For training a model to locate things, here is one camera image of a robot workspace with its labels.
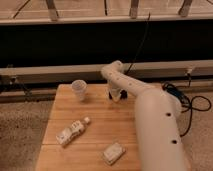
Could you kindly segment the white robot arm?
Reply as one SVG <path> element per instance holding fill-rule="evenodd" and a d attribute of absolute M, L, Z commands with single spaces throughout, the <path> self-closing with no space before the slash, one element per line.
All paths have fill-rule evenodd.
<path fill-rule="evenodd" d="M 109 92 L 125 90 L 136 97 L 134 105 L 140 171 L 191 171 L 176 118 L 180 100 L 162 88 L 124 74 L 117 60 L 101 69 Z"/>

